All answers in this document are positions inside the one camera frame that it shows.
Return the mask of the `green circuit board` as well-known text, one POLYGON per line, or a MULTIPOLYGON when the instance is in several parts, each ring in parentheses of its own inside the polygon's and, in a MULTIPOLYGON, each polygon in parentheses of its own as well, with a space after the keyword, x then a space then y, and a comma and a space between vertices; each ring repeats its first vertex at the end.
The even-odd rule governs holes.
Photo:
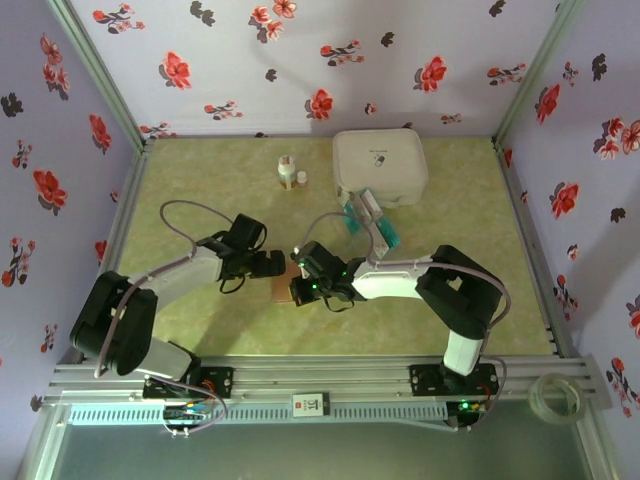
POLYGON ((187 402, 182 405, 169 405, 163 411, 166 422, 201 422, 209 418, 212 412, 210 402, 187 402))

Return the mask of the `large white pill bottle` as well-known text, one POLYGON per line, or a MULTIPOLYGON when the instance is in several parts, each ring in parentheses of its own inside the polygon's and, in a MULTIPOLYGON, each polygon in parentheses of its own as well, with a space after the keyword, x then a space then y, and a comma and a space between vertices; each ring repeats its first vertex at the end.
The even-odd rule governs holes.
POLYGON ((296 186, 297 173, 295 159, 289 155, 278 159, 277 173, 280 184, 285 190, 291 190, 296 186))

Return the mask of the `aluminium corner post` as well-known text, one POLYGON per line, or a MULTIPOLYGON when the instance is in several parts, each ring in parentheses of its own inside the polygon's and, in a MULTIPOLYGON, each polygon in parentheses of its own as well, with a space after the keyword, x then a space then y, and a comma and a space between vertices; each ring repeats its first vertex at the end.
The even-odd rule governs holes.
POLYGON ((516 125, 525 109, 525 103, 533 94, 536 83, 542 78, 548 63, 562 45, 575 17, 589 0, 561 0, 541 45, 528 67, 521 86, 504 115, 498 130, 492 136, 493 145, 498 148, 516 125))
POLYGON ((71 1, 44 0, 44 2, 65 31, 130 143, 138 152, 145 152, 147 141, 140 133, 129 107, 71 1))

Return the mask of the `aluminium table side rail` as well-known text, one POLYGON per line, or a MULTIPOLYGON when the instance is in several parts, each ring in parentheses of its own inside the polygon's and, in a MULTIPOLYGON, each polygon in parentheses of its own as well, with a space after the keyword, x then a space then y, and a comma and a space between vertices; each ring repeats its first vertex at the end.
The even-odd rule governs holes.
POLYGON ((540 239, 528 205, 521 200, 521 194, 524 190, 521 187, 519 179, 513 176, 510 168, 507 166, 504 157, 505 150, 496 136, 491 138, 491 144, 496 154, 508 198, 511 202, 529 270, 529 276, 547 331, 549 343, 552 345, 552 352, 554 355, 563 358, 576 357, 576 350, 565 328, 562 307, 552 292, 552 288, 555 286, 555 280, 551 275, 544 252, 541 249, 540 239))
POLYGON ((147 141, 142 150, 136 152, 131 162, 126 181, 117 203, 116 215, 107 239, 107 247, 98 270, 98 275, 117 270, 122 261, 129 231, 142 189, 145 171, 156 141, 147 141))

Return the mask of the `brown leather card holder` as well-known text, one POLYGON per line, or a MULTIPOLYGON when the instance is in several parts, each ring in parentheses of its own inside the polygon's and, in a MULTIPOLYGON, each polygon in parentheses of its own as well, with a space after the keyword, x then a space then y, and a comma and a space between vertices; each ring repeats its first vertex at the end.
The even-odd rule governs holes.
POLYGON ((289 286, 292 279, 299 275, 299 266, 294 262, 287 262, 284 273, 271 278, 271 300, 274 303, 292 302, 293 298, 289 286))

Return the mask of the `red white label tag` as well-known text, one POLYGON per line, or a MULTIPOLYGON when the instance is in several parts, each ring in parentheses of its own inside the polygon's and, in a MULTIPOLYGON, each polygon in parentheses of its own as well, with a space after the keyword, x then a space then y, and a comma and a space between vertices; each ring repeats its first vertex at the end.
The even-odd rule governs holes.
POLYGON ((294 418, 315 418, 330 415, 328 393, 297 393, 292 395, 294 418))

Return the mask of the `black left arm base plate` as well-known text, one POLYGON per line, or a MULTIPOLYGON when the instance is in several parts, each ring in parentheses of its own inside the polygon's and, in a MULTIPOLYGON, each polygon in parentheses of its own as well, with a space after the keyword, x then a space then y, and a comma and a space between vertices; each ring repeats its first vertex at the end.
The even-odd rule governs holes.
POLYGON ((202 367, 197 386, 216 393, 222 399, 230 399, 234 386, 235 370, 228 366, 202 367))

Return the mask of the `clear tape roll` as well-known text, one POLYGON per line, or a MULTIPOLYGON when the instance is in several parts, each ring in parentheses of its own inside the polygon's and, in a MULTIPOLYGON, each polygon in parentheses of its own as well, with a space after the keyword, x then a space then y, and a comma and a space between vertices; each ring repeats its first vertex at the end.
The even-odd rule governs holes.
POLYGON ((571 377, 560 373, 545 374, 528 390, 533 413, 552 425, 571 425, 582 420, 586 412, 583 389, 571 377))

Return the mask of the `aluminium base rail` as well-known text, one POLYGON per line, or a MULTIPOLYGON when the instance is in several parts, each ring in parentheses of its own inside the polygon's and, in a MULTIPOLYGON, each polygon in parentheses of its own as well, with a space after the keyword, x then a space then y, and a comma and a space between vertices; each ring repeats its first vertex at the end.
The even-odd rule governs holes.
MULTIPOLYGON (((547 356, 506 356, 483 359, 496 368, 498 392, 485 396, 412 395, 408 367, 416 364, 441 364, 436 356, 218 356, 200 359, 202 367, 228 366, 235 370, 229 403, 287 403, 297 393, 328 393, 334 403, 418 402, 463 400, 520 400, 539 377, 560 373, 574 379, 588 399, 604 400, 606 382, 591 359, 547 356)), ((144 373, 124 377, 106 372, 94 376, 94 365, 61 364, 39 402, 177 402, 190 395, 155 382, 144 373)))

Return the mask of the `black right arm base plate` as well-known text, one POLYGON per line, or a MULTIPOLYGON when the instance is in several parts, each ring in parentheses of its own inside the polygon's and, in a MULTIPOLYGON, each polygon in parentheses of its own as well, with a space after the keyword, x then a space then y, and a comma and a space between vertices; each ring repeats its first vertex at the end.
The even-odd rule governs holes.
POLYGON ((496 368, 490 363, 478 363, 469 375, 463 376, 443 364, 416 364, 408 367, 412 395, 424 396, 485 396, 498 392, 496 368))

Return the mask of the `white zippered fabric case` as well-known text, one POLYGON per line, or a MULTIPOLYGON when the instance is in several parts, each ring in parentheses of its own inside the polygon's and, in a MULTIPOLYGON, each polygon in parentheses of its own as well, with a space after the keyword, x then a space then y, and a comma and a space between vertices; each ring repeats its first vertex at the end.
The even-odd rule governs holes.
POLYGON ((352 130, 332 141, 334 192, 340 204, 361 191, 385 208, 418 203, 428 182, 419 135, 405 128, 352 130))

